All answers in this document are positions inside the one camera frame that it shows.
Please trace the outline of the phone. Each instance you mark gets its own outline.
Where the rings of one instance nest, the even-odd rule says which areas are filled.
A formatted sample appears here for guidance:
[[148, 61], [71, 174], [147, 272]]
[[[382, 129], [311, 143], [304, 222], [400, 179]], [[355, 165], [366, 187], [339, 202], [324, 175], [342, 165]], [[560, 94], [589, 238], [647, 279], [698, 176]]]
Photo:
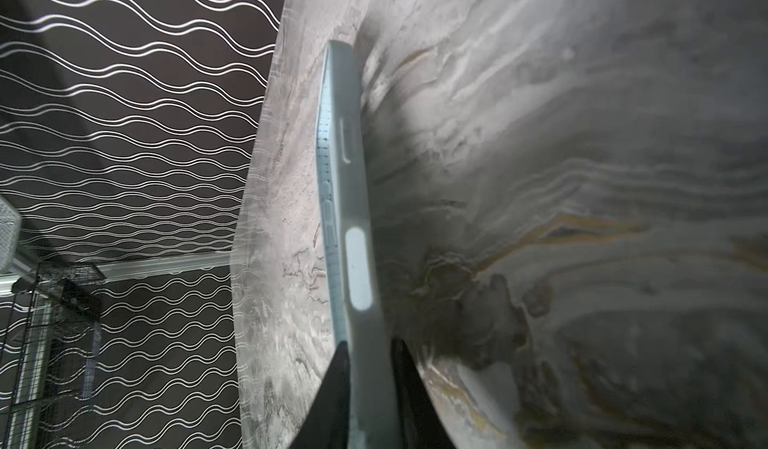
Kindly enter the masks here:
[[349, 354], [348, 445], [400, 448], [391, 338], [371, 241], [361, 85], [351, 45], [327, 42], [320, 84], [316, 173], [334, 337]]

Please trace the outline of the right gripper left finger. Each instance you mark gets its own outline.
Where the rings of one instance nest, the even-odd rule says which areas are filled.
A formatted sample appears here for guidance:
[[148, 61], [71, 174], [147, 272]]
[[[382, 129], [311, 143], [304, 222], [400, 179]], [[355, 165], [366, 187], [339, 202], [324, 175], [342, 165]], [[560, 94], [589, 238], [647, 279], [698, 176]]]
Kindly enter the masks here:
[[350, 416], [348, 344], [337, 345], [329, 367], [290, 449], [348, 447]]

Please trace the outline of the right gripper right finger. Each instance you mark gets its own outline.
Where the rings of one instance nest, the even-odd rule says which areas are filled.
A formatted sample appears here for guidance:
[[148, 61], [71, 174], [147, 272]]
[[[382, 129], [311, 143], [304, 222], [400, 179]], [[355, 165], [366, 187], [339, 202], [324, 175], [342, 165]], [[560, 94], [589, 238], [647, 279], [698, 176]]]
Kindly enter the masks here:
[[455, 448], [445, 430], [407, 347], [400, 338], [391, 345], [398, 414], [404, 448]]

